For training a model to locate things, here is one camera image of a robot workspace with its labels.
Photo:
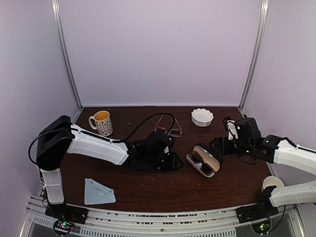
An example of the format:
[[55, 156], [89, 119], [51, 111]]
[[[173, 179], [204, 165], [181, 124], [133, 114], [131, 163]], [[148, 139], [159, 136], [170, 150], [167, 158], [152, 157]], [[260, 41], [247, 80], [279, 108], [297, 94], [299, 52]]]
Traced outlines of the brown plaid glasses case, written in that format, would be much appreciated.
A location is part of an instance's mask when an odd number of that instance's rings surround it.
[[215, 152], [207, 145], [198, 143], [193, 147], [192, 152], [197, 152], [203, 161], [216, 173], [222, 165], [222, 158], [217, 157]]

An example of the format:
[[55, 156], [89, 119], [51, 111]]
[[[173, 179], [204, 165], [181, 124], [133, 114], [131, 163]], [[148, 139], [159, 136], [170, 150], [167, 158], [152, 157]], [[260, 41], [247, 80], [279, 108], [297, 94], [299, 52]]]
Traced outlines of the dark tortoiseshell sunglasses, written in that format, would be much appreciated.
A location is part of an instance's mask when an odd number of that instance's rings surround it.
[[204, 177], [211, 178], [215, 175], [215, 172], [203, 161], [197, 152], [188, 154], [186, 159]]

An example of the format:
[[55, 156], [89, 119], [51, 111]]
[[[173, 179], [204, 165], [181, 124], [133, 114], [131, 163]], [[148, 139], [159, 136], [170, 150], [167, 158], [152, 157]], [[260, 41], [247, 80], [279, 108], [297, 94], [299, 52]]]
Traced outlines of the light blue cloth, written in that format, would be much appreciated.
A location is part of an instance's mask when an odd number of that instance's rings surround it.
[[84, 185], [84, 204], [107, 204], [115, 203], [116, 196], [113, 189], [108, 188], [93, 179], [85, 178]]

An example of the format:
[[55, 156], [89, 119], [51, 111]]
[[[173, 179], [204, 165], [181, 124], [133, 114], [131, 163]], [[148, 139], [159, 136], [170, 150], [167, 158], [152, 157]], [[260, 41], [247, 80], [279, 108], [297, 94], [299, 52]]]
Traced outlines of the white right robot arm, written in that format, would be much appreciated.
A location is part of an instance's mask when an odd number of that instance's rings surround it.
[[[295, 144], [287, 137], [268, 135], [262, 137], [255, 118], [223, 120], [226, 137], [216, 137], [209, 146], [216, 157], [235, 155], [249, 156], [254, 161], [262, 160], [270, 164], [282, 164], [310, 174], [316, 173], [315, 150]], [[265, 217], [272, 207], [315, 202], [315, 181], [292, 186], [269, 186], [263, 190], [261, 201], [254, 205], [253, 214]]]

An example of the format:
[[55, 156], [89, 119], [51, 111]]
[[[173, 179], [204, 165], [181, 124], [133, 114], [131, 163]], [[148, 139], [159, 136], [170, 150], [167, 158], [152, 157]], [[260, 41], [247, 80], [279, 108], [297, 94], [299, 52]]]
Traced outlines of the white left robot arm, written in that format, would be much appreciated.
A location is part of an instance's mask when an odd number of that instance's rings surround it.
[[31, 162], [40, 171], [52, 212], [60, 219], [71, 215], [71, 208], [65, 204], [60, 171], [65, 154], [84, 155], [135, 169], [176, 171], [184, 166], [180, 156], [172, 150], [175, 138], [168, 132], [153, 131], [146, 139], [134, 142], [129, 139], [130, 136], [118, 140], [90, 132], [72, 123], [66, 115], [42, 130], [28, 149], [37, 146], [36, 158]]

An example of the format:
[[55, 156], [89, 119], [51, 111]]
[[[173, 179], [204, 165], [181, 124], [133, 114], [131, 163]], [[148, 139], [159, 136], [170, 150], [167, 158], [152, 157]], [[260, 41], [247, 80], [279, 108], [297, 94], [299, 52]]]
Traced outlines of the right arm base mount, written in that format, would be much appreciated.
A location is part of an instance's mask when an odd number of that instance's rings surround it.
[[253, 232], [259, 235], [268, 234], [272, 230], [271, 218], [278, 213], [278, 208], [259, 203], [236, 209], [239, 223], [249, 223]]

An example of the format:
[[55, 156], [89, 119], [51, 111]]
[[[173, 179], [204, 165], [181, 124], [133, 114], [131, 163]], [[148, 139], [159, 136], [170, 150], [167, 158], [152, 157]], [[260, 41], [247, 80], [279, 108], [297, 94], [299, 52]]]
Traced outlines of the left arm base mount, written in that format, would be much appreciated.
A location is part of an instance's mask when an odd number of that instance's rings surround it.
[[69, 234], [75, 224], [85, 224], [88, 210], [67, 204], [51, 205], [46, 208], [45, 215], [56, 219], [53, 230], [58, 236]]

